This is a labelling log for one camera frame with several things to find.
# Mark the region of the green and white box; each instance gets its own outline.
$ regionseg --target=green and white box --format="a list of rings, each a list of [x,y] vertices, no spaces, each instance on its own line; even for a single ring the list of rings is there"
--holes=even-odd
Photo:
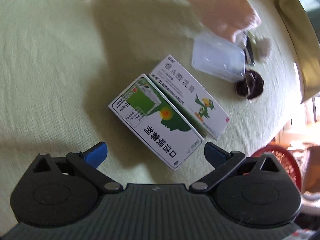
[[[149,77],[202,134],[219,138],[230,117],[171,55],[161,61]]]
[[[122,91],[109,108],[174,171],[204,141],[145,74]]]

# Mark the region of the translucent plastic container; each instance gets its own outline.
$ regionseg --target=translucent plastic container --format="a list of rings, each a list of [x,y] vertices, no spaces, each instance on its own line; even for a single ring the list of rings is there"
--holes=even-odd
[[[211,32],[202,32],[195,38],[192,66],[233,83],[245,78],[243,50]]]

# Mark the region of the green parrot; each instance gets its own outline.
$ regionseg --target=green parrot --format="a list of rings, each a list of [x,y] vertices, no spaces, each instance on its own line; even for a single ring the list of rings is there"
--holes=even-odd
[[[201,122],[203,122],[203,119],[202,119],[203,116],[206,119],[210,118],[208,114],[208,108],[210,108],[211,110],[215,109],[212,100],[207,98],[202,98],[202,101],[204,102],[204,104],[199,100],[198,94],[196,94],[195,102],[199,104],[201,107],[199,109],[199,112],[195,113],[195,115],[200,119]]]

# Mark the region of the pink cloth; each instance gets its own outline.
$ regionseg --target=pink cloth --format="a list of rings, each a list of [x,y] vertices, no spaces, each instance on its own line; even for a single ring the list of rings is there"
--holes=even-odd
[[[238,34],[257,28],[261,19],[248,0],[188,0],[201,23],[216,35],[235,43]]]

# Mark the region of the silver screw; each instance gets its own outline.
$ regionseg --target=silver screw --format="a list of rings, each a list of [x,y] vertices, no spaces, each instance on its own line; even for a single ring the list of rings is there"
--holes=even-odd
[[[108,182],[104,187],[107,190],[118,190],[120,189],[120,184],[117,182]]]
[[[192,184],[192,187],[196,190],[205,190],[208,187],[208,185],[204,182],[197,181],[194,184]]]

